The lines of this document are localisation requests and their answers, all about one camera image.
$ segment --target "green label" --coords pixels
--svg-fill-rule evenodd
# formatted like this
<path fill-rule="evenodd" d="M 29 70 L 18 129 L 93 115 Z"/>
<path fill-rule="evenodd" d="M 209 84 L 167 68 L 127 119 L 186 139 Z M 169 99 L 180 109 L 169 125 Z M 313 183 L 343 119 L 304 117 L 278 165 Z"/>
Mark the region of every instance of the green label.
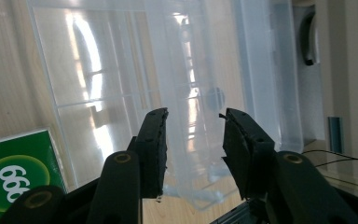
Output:
<path fill-rule="evenodd" d="M 65 190 L 48 131 L 0 140 L 0 216 L 24 192 L 44 185 Z"/>
<path fill-rule="evenodd" d="M 48 185 L 48 168 L 39 160 L 25 155 L 0 160 L 0 212 L 5 212 L 23 192 Z"/>

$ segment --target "green box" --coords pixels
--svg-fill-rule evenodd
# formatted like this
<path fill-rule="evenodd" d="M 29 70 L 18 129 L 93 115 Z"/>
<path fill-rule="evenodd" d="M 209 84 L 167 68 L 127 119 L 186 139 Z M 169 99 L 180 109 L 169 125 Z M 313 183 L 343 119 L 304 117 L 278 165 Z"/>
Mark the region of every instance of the green box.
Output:
<path fill-rule="evenodd" d="M 47 130 L 0 140 L 0 216 L 23 192 L 43 185 L 65 190 Z"/>

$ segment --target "transparent plastic sheet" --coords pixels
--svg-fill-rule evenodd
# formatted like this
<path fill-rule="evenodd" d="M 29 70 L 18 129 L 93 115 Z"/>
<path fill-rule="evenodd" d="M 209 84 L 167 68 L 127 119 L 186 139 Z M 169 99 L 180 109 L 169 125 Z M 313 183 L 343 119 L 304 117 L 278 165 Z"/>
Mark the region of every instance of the transparent plastic sheet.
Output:
<path fill-rule="evenodd" d="M 168 107 L 166 195 L 202 210 L 236 186 L 221 160 L 227 107 L 302 150 L 288 0 L 29 0 L 76 187 Z"/>

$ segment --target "black cable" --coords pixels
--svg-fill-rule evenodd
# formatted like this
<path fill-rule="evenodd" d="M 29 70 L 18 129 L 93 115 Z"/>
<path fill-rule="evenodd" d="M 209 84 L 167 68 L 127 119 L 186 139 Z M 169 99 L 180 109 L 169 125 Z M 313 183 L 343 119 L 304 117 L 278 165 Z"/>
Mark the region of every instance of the black cable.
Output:
<path fill-rule="evenodd" d="M 324 165 L 334 163 L 334 162 L 338 162 L 338 161 L 358 161 L 358 160 L 355 160 L 355 159 L 342 159 L 342 160 L 330 161 L 330 162 L 322 163 L 322 164 L 316 165 L 315 167 L 324 166 Z"/>
<path fill-rule="evenodd" d="M 306 154 L 306 153 L 309 153 L 309 152 L 324 152 L 324 153 L 330 153 L 330 154 L 334 154 L 334 155 L 338 155 L 340 157 L 345 157 L 345 158 L 349 158 L 349 159 L 352 159 L 352 160 L 355 160 L 355 161 L 358 161 L 358 158 L 354 158 L 354 157 L 350 157 L 350 156 L 345 156 L 345 155 L 342 155 L 340 153 L 336 153 L 336 152 L 332 152 L 332 151 L 325 151 L 325 150 L 311 150 L 311 151 L 305 151 L 301 154 Z"/>
<path fill-rule="evenodd" d="M 339 153 L 336 153 L 336 152 L 325 151 L 325 150 L 311 150 L 311 151 L 303 152 L 302 154 L 306 154 L 306 153 L 309 153 L 309 152 L 324 152 L 324 153 L 335 154 L 335 155 L 338 155 L 338 156 L 340 156 L 340 157 L 347 158 L 347 159 L 342 159 L 342 160 L 329 161 L 329 162 L 326 162 L 326 163 L 322 163 L 322 164 L 316 165 L 315 167 L 324 166 L 324 165 L 327 165 L 327 164 L 330 164 L 330 163 L 334 163 L 334 162 L 339 162 L 339 161 L 358 161 L 358 158 L 354 158 L 354 157 L 350 157 L 350 156 L 345 156 L 345 155 L 342 155 L 342 154 L 339 154 Z"/>

